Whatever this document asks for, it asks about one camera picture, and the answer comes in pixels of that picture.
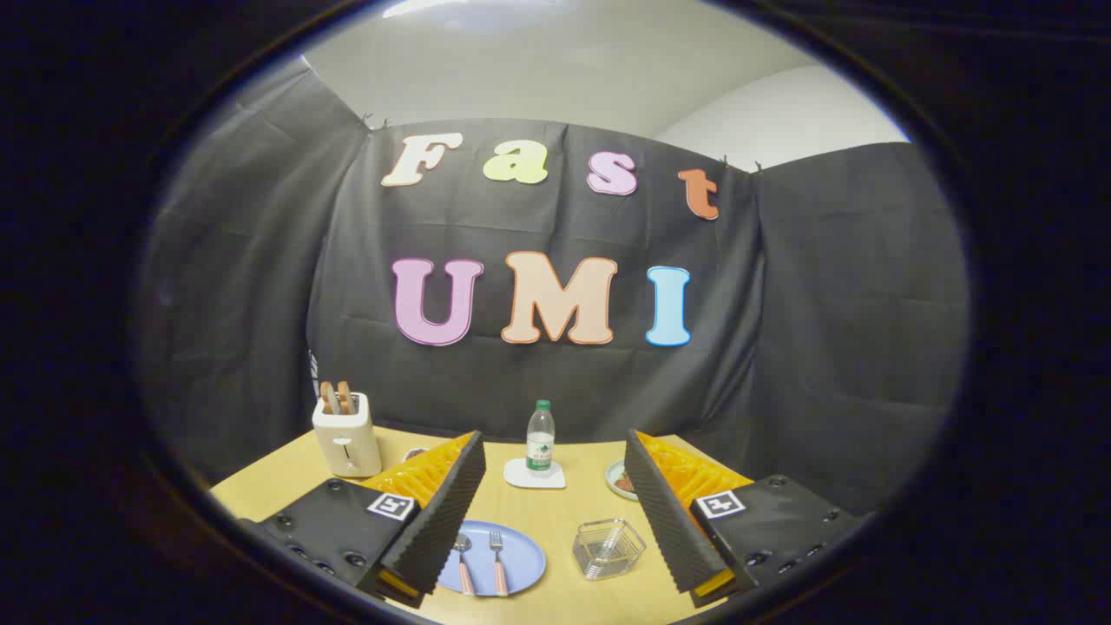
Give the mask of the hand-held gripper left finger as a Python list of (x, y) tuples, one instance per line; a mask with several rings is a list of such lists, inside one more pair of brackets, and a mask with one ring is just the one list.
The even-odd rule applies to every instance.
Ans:
[(239, 522), (302, 569), (419, 608), (486, 470), (483, 433), (472, 431), (363, 483), (326, 478), (262, 521)]

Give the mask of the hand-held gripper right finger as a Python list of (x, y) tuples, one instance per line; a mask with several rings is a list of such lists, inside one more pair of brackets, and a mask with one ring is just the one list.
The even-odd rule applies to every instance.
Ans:
[(695, 608), (788, 578), (870, 520), (800, 480), (745, 478), (641, 431), (628, 431), (624, 467), (677, 589)]

